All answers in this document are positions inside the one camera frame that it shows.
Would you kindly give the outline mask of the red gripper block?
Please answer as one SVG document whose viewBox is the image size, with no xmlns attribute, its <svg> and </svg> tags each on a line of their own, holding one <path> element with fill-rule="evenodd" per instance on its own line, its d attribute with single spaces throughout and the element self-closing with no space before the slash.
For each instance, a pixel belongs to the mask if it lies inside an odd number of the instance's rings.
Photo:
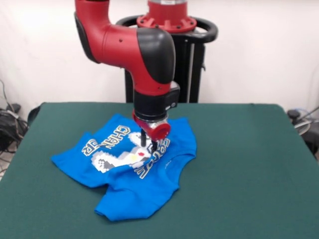
<svg viewBox="0 0 319 239">
<path fill-rule="evenodd" d="M 150 152 L 155 152 L 158 148 L 158 142 L 153 140 L 165 139 L 170 133 L 171 126 L 168 123 L 168 115 L 160 120 L 147 121 L 132 113 L 133 120 L 141 128 L 141 146 L 146 146 L 147 136 L 152 140 L 150 145 Z"/>
</svg>

